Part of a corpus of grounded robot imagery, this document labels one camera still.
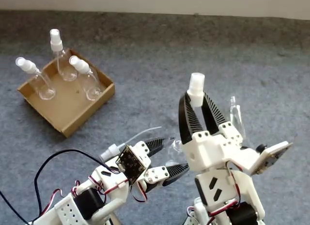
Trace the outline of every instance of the transparent tube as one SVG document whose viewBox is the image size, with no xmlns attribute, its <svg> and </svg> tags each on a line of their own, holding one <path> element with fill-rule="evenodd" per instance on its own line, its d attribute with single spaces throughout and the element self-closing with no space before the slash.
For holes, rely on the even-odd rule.
<svg viewBox="0 0 310 225">
<path fill-rule="evenodd" d="M 40 72 L 38 69 L 34 74 L 34 78 L 29 84 L 42 100 L 50 100 L 56 95 L 56 90 L 46 73 Z"/>
<path fill-rule="evenodd" d="M 64 50 L 59 52 L 53 52 L 56 58 L 56 68 L 59 75 L 64 81 L 73 81 L 77 77 L 77 71 L 72 65 L 69 64 L 69 59 L 71 57 L 70 51 L 65 52 Z"/>
<path fill-rule="evenodd" d="M 79 73 L 77 80 L 90 101 L 96 100 L 103 91 L 96 70 L 89 68 L 88 73 Z"/>
<path fill-rule="evenodd" d="M 143 133 L 146 133 L 146 132 L 149 132 L 149 131 L 152 131 L 152 130 L 156 130 L 156 129 L 160 129 L 161 126 L 159 127 L 152 127 L 152 128 L 149 128 L 149 129 L 146 129 L 142 132 L 139 132 L 138 134 L 134 135 L 133 137 L 131 137 L 129 140 L 127 140 L 126 142 L 122 143 L 121 145 L 118 146 L 118 148 L 121 148 L 123 146 L 125 146 L 126 144 L 128 144 L 131 140 L 137 138 L 138 136 L 142 135 Z"/>
</svg>

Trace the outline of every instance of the black cable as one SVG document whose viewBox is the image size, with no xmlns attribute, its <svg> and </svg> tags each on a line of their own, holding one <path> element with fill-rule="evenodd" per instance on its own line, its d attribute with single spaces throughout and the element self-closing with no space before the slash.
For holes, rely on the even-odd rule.
<svg viewBox="0 0 310 225">
<path fill-rule="evenodd" d="M 14 209 L 11 203 L 6 199 L 6 197 L 3 195 L 1 190 L 0 190 L 0 195 L 3 198 L 3 200 L 6 202 L 6 204 L 8 204 L 8 206 L 11 208 L 11 210 L 18 216 L 18 218 L 20 218 L 20 220 L 22 220 L 25 224 L 28 224 L 28 222 L 23 217 L 21 217 L 21 215 Z"/>
<path fill-rule="evenodd" d="M 65 152 L 78 152 L 80 154 L 83 154 L 84 156 L 87 156 L 88 158 L 92 159 L 93 161 L 97 162 L 98 164 L 102 165 L 103 167 L 105 167 L 107 170 L 109 170 L 110 172 L 114 173 L 114 174 L 118 174 L 120 173 L 119 171 L 116 172 L 115 170 L 111 169 L 109 166 L 107 166 L 105 163 L 99 161 L 98 159 L 96 159 L 95 157 L 91 156 L 90 154 L 84 152 L 84 151 L 81 151 L 81 150 L 78 150 L 78 149 L 66 149 L 66 150 L 61 150 L 61 151 L 58 151 L 56 153 L 54 153 L 53 155 L 51 155 L 50 157 L 48 157 L 44 163 L 41 165 L 41 167 L 39 168 L 37 174 L 35 175 L 35 178 L 34 178 L 34 188 L 35 188 L 35 193 L 36 193 L 36 196 L 37 196 L 37 200 L 38 200 L 38 206 L 39 206 L 39 217 L 42 213 L 42 203 L 41 203 L 41 197 L 40 197 L 40 192 L 39 192 L 39 188 L 38 188 L 38 178 L 43 170 L 43 168 L 47 165 L 47 163 L 53 159 L 54 157 L 62 154 L 62 153 L 65 153 Z"/>
</svg>

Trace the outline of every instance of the circuit board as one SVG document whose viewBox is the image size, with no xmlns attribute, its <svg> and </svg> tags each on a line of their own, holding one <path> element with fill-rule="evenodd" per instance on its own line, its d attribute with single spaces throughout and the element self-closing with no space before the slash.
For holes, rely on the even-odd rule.
<svg viewBox="0 0 310 225">
<path fill-rule="evenodd" d="M 119 158 L 116 160 L 116 164 L 119 170 L 128 178 L 130 185 L 134 184 L 146 169 L 129 146 L 124 148 Z"/>
<path fill-rule="evenodd" d="M 271 153 L 265 157 L 264 161 L 256 168 L 256 174 L 262 174 L 266 169 L 273 166 L 275 162 L 292 146 L 293 144 L 288 144 L 284 149 L 280 149 L 277 152 Z"/>
</svg>

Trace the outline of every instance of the white spray nozzle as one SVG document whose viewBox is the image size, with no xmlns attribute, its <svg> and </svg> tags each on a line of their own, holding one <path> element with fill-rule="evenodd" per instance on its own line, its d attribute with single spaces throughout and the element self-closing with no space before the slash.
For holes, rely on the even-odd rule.
<svg viewBox="0 0 310 225">
<path fill-rule="evenodd" d="M 192 107 L 200 107 L 203 102 L 203 85 L 204 85 L 204 74 L 192 73 L 190 77 L 189 87 L 187 94 L 190 97 L 190 104 Z"/>
<path fill-rule="evenodd" d="M 81 74 L 87 74 L 90 70 L 89 64 L 77 56 L 70 57 L 69 63 Z"/>
<path fill-rule="evenodd" d="M 60 38 L 60 32 L 58 29 L 52 29 L 50 34 L 50 47 L 53 52 L 60 52 L 63 50 L 62 39 Z"/>
<path fill-rule="evenodd" d="M 37 67 L 32 61 L 26 60 L 23 57 L 18 57 L 15 64 L 28 74 L 34 74 L 37 70 Z"/>
</svg>

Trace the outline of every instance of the cardboard tray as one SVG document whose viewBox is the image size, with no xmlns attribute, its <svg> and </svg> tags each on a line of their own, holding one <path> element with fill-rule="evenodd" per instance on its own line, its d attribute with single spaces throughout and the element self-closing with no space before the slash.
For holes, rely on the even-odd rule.
<svg viewBox="0 0 310 225">
<path fill-rule="evenodd" d="M 104 91 L 96 101 L 89 101 L 78 81 L 63 81 L 55 67 L 56 60 L 52 60 L 43 70 L 49 75 L 56 95 L 51 100 L 41 100 L 30 86 L 29 81 L 21 85 L 17 90 L 26 101 L 39 112 L 57 131 L 69 137 L 79 128 L 99 107 L 101 107 L 115 93 L 112 80 L 88 60 L 74 50 L 68 49 L 72 55 L 85 60 L 89 66 L 98 73 Z"/>
</svg>

